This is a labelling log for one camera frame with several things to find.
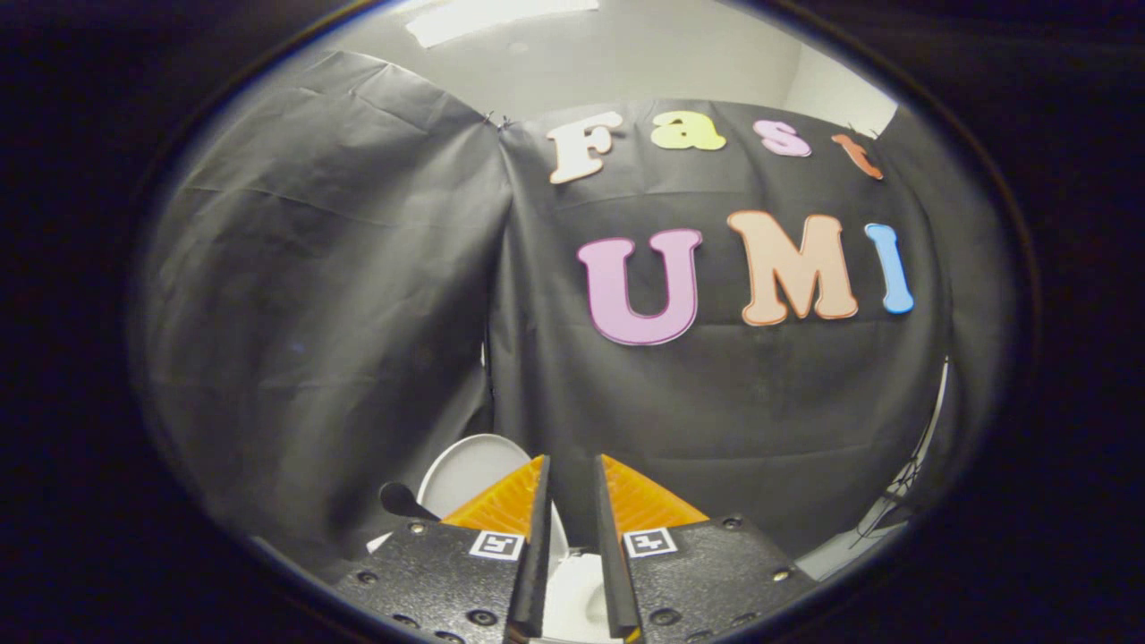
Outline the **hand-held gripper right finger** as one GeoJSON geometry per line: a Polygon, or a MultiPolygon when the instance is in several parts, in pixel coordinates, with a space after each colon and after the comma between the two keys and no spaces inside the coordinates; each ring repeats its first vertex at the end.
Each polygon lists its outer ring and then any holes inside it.
{"type": "Polygon", "coordinates": [[[615,639],[743,639],[818,587],[744,516],[708,516],[608,455],[597,521],[615,639]]]}

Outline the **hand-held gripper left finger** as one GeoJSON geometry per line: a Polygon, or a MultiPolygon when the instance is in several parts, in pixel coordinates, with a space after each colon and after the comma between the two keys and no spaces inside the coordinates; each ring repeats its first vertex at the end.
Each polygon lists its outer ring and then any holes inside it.
{"type": "Polygon", "coordinates": [[[396,529],[335,583],[352,606],[418,641],[530,641],[547,598],[551,495],[539,456],[445,516],[396,482],[396,529]]]}

